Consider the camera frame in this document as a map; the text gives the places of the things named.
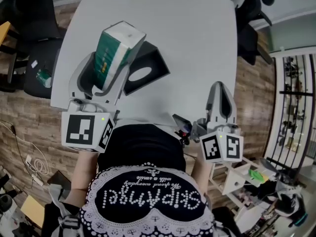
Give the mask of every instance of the oval hole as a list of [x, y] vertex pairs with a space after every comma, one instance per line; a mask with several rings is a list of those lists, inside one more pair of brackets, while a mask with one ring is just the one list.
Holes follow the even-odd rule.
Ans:
[[150, 67], [144, 67], [142, 69], [139, 69], [137, 71], [135, 71], [134, 73], [132, 73], [128, 80], [129, 81], [137, 81], [141, 78], [144, 78], [145, 76], [147, 76], [150, 72], [152, 71], [152, 68]]

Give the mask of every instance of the white table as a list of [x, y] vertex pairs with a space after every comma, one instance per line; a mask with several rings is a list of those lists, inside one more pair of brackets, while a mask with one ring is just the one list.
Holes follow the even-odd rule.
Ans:
[[119, 117], [169, 125], [176, 113], [205, 117], [212, 84], [234, 94], [237, 31], [230, 0], [82, 0], [58, 57], [51, 106], [67, 109], [68, 82], [80, 61], [96, 50], [102, 30], [126, 21], [157, 46], [170, 74], [118, 101]]

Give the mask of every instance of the white marker cube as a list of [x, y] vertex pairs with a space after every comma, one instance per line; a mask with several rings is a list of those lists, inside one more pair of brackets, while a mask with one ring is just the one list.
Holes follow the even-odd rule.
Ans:
[[109, 113], [63, 112], [61, 144], [75, 150], [104, 153], [114, 126]]
[[200, 137], [204, 160], [212, 162], [232, 161], [238, 162], [242, 159], [243, 137], [214, 131]]

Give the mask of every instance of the wooden floor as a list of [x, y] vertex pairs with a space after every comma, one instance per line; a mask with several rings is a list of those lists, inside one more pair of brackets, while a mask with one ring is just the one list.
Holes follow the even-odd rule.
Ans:
[[[62, 27], [68, 27], [72, 15], [78, 4], [57, 7], [56, 18]], [[260, 35], [260, 43], [265, 46], [265, 36]], [[10, 38], [6, 44], [12, 44]], [[7, 73], [9, 55], [0, 54], [0, 73]], [[257, 58], [255, 66], [250, 66], [238, 58], [237, 78], [235, 86], [235, 101], [237, 104], [237, 123], [241, 126], [244, 135], [244, 155], [261, 157], [265, 144], [268, 141], [269, 128], [274, 105], [274, 66], [267, 65], [261, 58]], [[23, 140], [33, 142], [46, 156], [50, 174], [43, 176], [44, 181], [60, 170], [71, 180], [77, 160], [77, 153], [61, 146], [61, 112], [52, 108], [49, 100], [29, 96], [23, 91], [15, 93], [0, 92], [0, 119], [14, 124], [17, 136]], [[34, 146], [18, 140], [23, 160], [27, 154], [33, 158], [41, 158]], [[191, 143], [185, 152], [196, 155], [199, 145]], [[186, 156], [187, 172], [190, 173], [194, 159]], [[25, 192], [15, 200], [22, 205], [26, 194], [32, 195], [40, 203], [50, 202], [47, 187], [40, 187], [36, 183], [31, 189], [31, 178], [24, 167], [17, 151], [14, 136], [0, 124], [0, 165], [3, 165], [11, 174], [11, 181], [5, 186], [7, 190], [14, 184]], [[220, 174], [219, 181], [223, 181], [224, 174]], [[214, 207], [231, 205], [226, 196], [210, 186], [209, 195]]]

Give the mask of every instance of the green tissue package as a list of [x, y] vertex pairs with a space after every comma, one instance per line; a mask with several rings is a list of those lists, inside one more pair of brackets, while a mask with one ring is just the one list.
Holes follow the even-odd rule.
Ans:
[[105, 29], [95, 52], [95, 85], [106, 90], [114, 76], [135, 59], [146, 34], [125, 21]]

